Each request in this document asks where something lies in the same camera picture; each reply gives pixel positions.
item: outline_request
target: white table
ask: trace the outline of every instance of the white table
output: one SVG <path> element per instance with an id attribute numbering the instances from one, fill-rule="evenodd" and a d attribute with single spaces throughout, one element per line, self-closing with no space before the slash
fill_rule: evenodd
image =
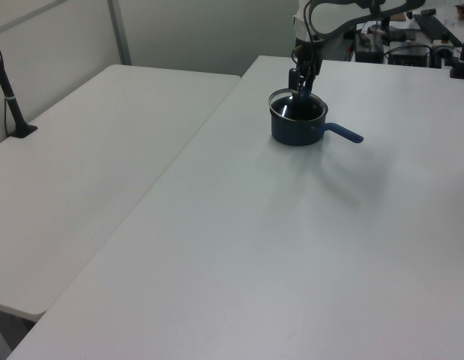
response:
<path id="1" fill-rule="evenodd" d="M 37 320 L 237 76 L 112 66 L 0 144 L 0 310 Z"/>
<path id="2" fill-rule="evenodd" d="M 325 61 L 365 141 L 293 148 L 291 66 L 257 60 L 10 360 L 464 360 L 464 81 Z"/>

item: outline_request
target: metal frame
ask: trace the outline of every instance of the metal frame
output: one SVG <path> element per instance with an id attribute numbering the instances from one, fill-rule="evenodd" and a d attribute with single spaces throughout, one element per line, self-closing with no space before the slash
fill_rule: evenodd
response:
<path id="1" fill-rule="evenodd" d="M 32 17 L 36 17 L 37 15 L 40 15 L 40 14 L 44 13 L 45 11 L 50 10 L 51 8 L 53 8 L 53 7 L 57 6 L 57 5 L 60 5 L 60 4 L 64 3 L 64 2 L 66 2 L 66 1 L 67 0 L 55 0 L 54 2 L 51 2 L 51 3 L 47 4 L 47 5 L 42 6 L 42 7 L 39 7 L 37 10 L 33 10 L 33 11 L 27 13 L 26 15 L 20 16 L 20 17 L 16 18 L 15 20 L 12 20 L 12 21 L 8 22 L 7 24 L 0 26 L 0 33 L 5 32 L 8 29 L 13 28 L 14 26 L 17 26 L 17 25 L 31 19 Z"/>

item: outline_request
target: floor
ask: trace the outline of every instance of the floor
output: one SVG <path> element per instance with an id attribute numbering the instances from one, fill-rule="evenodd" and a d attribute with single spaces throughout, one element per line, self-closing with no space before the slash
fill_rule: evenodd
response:
<path id="1" fill-rule="evenodd" d="M 0 311 L 0 360 L 5 360 L 33 327 L 32 321 Z"/>

